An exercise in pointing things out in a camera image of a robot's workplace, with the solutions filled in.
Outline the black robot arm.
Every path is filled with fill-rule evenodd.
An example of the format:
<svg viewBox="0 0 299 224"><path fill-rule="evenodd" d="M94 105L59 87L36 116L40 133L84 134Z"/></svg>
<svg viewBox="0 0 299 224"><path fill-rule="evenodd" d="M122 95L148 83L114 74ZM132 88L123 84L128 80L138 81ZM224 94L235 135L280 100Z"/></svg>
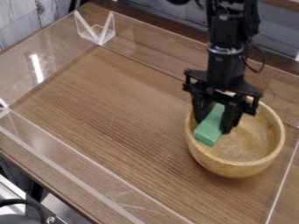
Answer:
<svg viewBox="0 0 299 224"><path fill-rule="evenodd" d="M224 106L219 130L228 134L244 114L258 112L262 91L246 80L248 48L259 32L258 0L206 0L210 43L204 71L187 69L183 90L191 94L195 120L200 123L215 104Z"/></svg>

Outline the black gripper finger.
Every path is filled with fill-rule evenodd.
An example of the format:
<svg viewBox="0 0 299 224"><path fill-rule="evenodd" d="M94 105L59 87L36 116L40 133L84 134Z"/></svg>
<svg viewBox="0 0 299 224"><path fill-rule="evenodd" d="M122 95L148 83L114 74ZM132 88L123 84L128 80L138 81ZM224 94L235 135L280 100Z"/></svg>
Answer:
<svg viewBox="0 0 299 224"><path fill-rule="evenodd" d="M239 101L230 101L224 106L224 112L220 118L220 130L223 134L228 134L232 128L239 124L243 115L243 107Z"/></svg>
<svg viewBox="0 0 299 224"><path fill-rule="evenodd" d="M191 97L194 118L198 123L206 118L214 107L212 96L199 91L194 91Z"/></svg>

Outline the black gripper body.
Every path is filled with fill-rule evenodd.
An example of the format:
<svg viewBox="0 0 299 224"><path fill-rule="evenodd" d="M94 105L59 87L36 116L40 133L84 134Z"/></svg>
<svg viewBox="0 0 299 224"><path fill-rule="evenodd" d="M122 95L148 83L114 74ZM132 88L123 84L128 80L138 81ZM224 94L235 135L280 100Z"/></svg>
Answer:
<svg viewBox="0 0 299 224"><path fill-rule="evenodd" d="M183 90L191 96L194 91L211 95L214 103L219 102L224 106L230 101L240 102L243 113L254 115L263 94L246 81L247 48L224 48L210 44L207 51L208 68L206 71L187 69L183 72Z"/></svg>

